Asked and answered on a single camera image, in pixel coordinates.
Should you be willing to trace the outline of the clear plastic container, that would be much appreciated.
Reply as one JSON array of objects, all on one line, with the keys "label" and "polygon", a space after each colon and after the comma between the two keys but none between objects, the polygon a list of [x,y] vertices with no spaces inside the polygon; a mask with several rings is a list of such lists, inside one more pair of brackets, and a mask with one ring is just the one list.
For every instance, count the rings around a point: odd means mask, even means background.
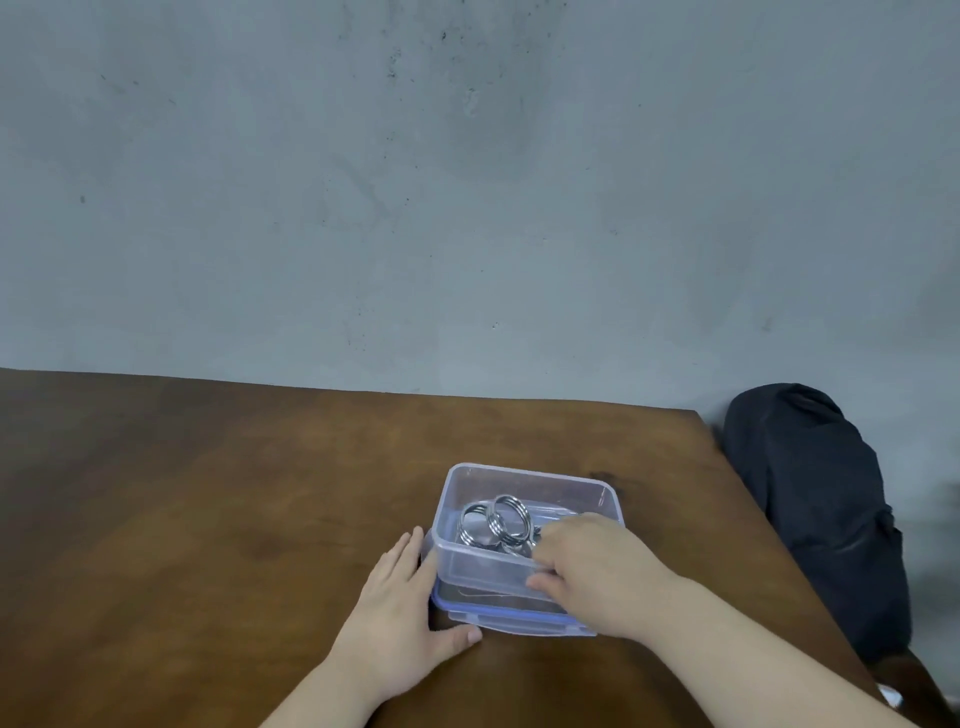
[{"label": "clear plastic container", "polygon": [[461,463],[446,476],[428,551],[449,585],[553,601],[525,584],[537,570],[532,551],[543,527],[588,513],[624,523],[618,494],[603,481]]}]

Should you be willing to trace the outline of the person's left hand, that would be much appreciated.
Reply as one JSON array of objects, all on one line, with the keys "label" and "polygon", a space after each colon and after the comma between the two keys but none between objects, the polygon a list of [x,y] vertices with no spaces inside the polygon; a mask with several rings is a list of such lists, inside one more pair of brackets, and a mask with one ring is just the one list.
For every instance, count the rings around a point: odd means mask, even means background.
[{"label": "person's left hand", "polygon": [[377,563],[390,564],[390,607],[383,619],[362,619],[360,596],[333,642],[330,655],[363,661],[376,669],[392,697],[421,683],[441,663],[429,658],[429,601],[437,577],[434,554],[421,559],[425,566],[425,593],[394,593],[395,545]]}]

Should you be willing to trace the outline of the person's right hand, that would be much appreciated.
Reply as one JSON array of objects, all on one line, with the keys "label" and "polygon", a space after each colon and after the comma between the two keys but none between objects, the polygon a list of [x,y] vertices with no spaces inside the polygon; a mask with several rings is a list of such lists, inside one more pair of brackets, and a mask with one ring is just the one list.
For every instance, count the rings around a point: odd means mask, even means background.
[{"label": "person's right hand", "polygon": [[541,528],[536,572],[569,585],[567,613],[594,632],[641,642],[664,618],[681,577],[620,522],[596,514]]}]

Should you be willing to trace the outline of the black fabric bag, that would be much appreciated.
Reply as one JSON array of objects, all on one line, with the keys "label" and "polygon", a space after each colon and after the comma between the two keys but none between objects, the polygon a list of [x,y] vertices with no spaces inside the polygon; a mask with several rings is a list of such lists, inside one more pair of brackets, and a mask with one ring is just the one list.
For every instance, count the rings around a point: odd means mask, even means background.
[{"label": "black fabric bag", "polygon": [[913,636],[903,534],[874,449],[825,393],[774,383],[726,409],[722,450],[856,655]]}]

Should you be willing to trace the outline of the person's right forearm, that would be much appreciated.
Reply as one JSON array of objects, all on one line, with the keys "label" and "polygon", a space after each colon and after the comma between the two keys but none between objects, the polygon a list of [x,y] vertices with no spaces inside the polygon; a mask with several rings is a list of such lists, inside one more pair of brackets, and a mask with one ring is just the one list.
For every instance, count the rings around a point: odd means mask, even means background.
[{"label": "person's right forearm", "polygon": [[678,677],[715,728],[915,728],[686,578],[661,586],[629,635]]}]

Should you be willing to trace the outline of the blue-rimmed plastic lid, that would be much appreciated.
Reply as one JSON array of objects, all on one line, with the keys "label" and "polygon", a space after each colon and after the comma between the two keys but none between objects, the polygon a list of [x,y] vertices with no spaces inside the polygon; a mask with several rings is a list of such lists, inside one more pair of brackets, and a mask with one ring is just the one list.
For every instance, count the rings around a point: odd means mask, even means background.
[{"label": "blue-rimmed plastic lid", "polygon": [[507,595],[436,581],[431,601],[450,621],[524,637],[595,637],[551,600]]}]

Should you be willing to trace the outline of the person's left forearm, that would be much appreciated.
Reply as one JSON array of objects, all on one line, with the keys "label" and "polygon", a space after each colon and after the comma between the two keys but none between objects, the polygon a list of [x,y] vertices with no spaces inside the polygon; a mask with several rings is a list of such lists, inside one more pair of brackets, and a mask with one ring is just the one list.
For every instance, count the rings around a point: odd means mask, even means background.
[{"label": "person's left forearm", "polygon": [[366,728],[392,697],[378,671],[330,655],[281,701],[259,728]]}]

